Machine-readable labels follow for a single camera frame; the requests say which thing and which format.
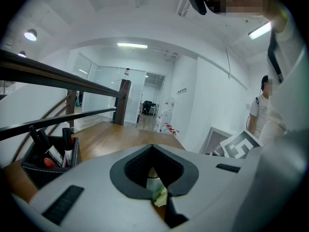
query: desk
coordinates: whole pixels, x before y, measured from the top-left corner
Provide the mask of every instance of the desk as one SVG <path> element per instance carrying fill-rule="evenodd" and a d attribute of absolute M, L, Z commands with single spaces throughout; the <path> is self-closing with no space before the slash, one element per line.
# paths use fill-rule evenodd
<path fill-rule="evenodd" d="M 80 139 L 83 161 L 147 144 L 162 144 L 184 150 L 173 135 L 127 128 L 107 122 L 101 122 L 81 130 L 75 133 L 74 137 Z M 5 167 L 3 172 L 11 192 L 29 202 L 37 189 L 22 169 L 21 161 L 18 160 Z"/>

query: person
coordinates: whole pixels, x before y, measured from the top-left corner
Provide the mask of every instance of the person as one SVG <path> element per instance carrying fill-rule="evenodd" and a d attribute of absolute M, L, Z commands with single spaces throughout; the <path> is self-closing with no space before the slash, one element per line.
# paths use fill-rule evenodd
<path fill-rule="evenodd" d="M 204 1 L 217 14 L 263 16 L 271 22 L 267 51 L 270 85 L 268 118 L 259 138 L 263 145 L 286 131 L 307 129 L 309 103 L 306 78 L 309 53 L 288 9 L 278 0 Z"/>
<path fill-rule="evenodd" d="M 260 137 L 268 116 L 269 81 L 267 75 L 262 79 L 261 90 L 262 94 L 256 97 L 251 104 L 248 126 L 248 131 L 256 138 Z"/>

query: metal railing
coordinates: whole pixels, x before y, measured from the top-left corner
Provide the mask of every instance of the metal railing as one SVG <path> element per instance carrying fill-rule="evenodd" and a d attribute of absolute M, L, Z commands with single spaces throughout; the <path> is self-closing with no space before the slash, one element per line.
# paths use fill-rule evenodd
<path fill-rule="evenodd" d="M 21 58 L 16 54 L 4 50 L 0 50 L 0 71 L 2 80 L 68 89 L 71 91 L 66 97 L 68 100 L 70 98 L 72 99 L 73 90 L 116 97 L 116 108 L 71 114 L 74 111 L 74 107 L 66 106 L 66 115 L 49 118 L 45 117 L 39 120 L 0 128 L 0 141 L 28 132 L 29 126 L 31 125 L 33 125 L 35 129 L 40 129 L 70 121 L 71 126 L 71 121 L 74 119 L 110 111 L 115 111 L 113 123 L 119 125 L 123 125 L 124 123 L 126 104 L 131 87 L 131 82 L 129 80 L 123 80 L 121 82 L 120 91 L 118 92 L 40 62 L 28 58 Z"/>

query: white shirt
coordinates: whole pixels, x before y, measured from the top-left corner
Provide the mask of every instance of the white shirt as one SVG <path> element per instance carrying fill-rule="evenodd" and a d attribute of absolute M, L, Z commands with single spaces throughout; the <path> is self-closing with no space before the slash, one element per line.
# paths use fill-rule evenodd
<path fill-rule="evenodd" d="M 275 37 L 278 47 L 274 53 L 284 81 L 282 84 L 279 84 L 278 76 L 274 71 L 269 58 L 267 58 L 268 79 L 272 80 L 272 83 L 275 86 L 273 86 L 272 96 L 269 96 L 269 113 L 267 123 L 265 124 L 260 136 L 260 140 L 263 145 L 267 144 L 274 138 L 283 135 L 287 129 L 295 130 L 296 128 L 305 128 L 306 126 L 303 124 L 306 124 L 304 120 L 308 117 L 308 115 L 306 115 L 306 111 L 309 109 L 308 104 L 305 102 L 307 94 L 306 87 L 299 86 L 304 85 L 304 83 L 299 80 L 295 80 L 293 76 L 291 77 L 291 73 L 293 73 L 293 71 L 295 74 L 295 67 L 299 62 L 301 53 L 305 52 L 305 54 L 308 54 L 308 52 L 306 51 L 306 44 L 297 30 L 290 14 L 284 31 L 282 33 L 276 33 Z M 289 92 L 283 90 L 282 85 L 289 86 Z M 288 127 L 286 125 L 286 121 L 282 119 L 283 115 L 285 118 L 289 118 Z M 292 125 L 293 123 L 290 121 L 301 126 L 297 127 Z"/>
<path fill-rule="evenodd" d="M 254 99 L 254 101 L 251 104 L 250 115 L 256 117 L 253 134 L 257 138 L 259 138 L 261 135 L 261 131 L 267 121 L 268 99 L 266 99 L 262 94 L 257 98 L 259 100 L 259 104 L 257 104 L 257 100 Z"/>

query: paper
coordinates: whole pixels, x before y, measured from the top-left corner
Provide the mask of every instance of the paper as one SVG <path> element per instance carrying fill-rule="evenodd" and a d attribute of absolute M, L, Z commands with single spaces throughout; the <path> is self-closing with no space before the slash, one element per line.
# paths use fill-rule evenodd
<path fill-rule="evenodd" d="M 237 159 L 245 159 L 252 148 L 263 146 L 262 143 L 247 130 L 236 133 L 222 141 L 220 145 L 224 151 L 225 157 Z"/>

